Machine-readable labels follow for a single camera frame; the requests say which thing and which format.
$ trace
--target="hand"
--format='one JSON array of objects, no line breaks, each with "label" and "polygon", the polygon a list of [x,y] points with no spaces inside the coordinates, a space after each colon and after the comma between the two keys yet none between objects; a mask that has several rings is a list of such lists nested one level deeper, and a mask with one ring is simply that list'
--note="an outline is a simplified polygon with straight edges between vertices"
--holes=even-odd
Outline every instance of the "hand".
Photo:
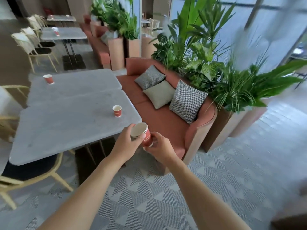
[{"label": "hand", "polygon": [[109,157],[119,161],[121,165],[132,158],[136,149],[146,137],[146,134],[143,133],[136,140],[132,141],[130,133],[134,126],[135,124],[132,123],[123,129],[109,155]]},{"label": "hand", "polygon": [[158,132],[151,132],[151,135],[158,140],[158,143],[155,147],[144,147],[144,150],[151,153],[157,161],[168,167],[170,163],[178,159],[169,139]]}]

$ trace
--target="forearm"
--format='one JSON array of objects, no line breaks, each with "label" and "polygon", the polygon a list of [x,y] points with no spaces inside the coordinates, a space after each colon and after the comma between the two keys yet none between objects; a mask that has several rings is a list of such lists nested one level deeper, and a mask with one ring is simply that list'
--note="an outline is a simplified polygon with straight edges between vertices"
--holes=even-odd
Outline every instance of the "forearm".
[{"label": "forearm", "polygon": [[105,192],[121,163],[106,157],[77,191],[39,230],[87,230],[98,212]]},{"label": "forearm", "polygon": [[198,229],[247,230],[248,225],[199,180],[182,160],[169,166],[187,202]]}]

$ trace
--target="table leg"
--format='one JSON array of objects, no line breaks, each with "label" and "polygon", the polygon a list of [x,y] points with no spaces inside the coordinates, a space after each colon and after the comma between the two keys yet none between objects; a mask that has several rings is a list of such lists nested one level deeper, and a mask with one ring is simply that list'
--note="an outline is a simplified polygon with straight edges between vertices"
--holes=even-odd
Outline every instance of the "table leg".
[{"label": "table leg", "polygon": [[66,53],[67,53],[67,55],[68,55],[68,58],[69,58],[70,64],[71,64],[71,66],[72,66],[72,61],[71,61],[71,59],[70,59],[70,54],[69,54],[69,51],[68,51],[67,45],[66,45],[66,43],[65,43],[65,40],[63,40],[63,44],[64,44],[64,47],[65,47]]},{"label": "table leg", "polygon": [[77,59],[76,59],[76,55],[75,55],[74,49],[72,48],[71,40],[69,40],[69,44],[70,44],[70,47],[71,47],[72,54],[74,55],[75,62],[77,64],[78,62],[77,62]]}]

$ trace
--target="black seat cushion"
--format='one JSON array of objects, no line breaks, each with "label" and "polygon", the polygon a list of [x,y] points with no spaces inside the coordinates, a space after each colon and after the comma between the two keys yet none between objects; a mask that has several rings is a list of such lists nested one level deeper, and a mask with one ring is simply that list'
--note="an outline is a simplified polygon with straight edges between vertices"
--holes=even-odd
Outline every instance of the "black seat cushion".
[{"label": "black seat cushion", "polygon": [[2,176],[26,181],[42,175],[55,165],[57,155],[49,156],[25,165],[16,166],[7,162]]},{"label": "black seat cushion", "polygon": [[47,47],[36,47],[35,48],[35,51],[33,50],[32,52],[31,52],[31,54],[32,55],[44,55],[44,54],[49,54],[49,53],[51,53],[51,49],[50,48],[47,48]]},{"label": "black seat cushion", "polygon": [[40,42],[40,44],[42,45],[42,47],[54,47],[56,45],[54,42]]}]

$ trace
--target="right hand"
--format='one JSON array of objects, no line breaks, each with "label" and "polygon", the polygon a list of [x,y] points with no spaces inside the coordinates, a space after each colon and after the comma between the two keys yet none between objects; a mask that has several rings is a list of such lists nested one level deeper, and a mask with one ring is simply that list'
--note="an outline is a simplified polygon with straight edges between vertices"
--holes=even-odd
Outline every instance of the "right hand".
[{"label": "right hand", "polygon": [[155,131],[151,132],[151,136],[155,137],[158,143],[155,147],[144,147],[144,150],[151,153],[157,161],[168,167],[170,163],[178,158],[169,139]]}]

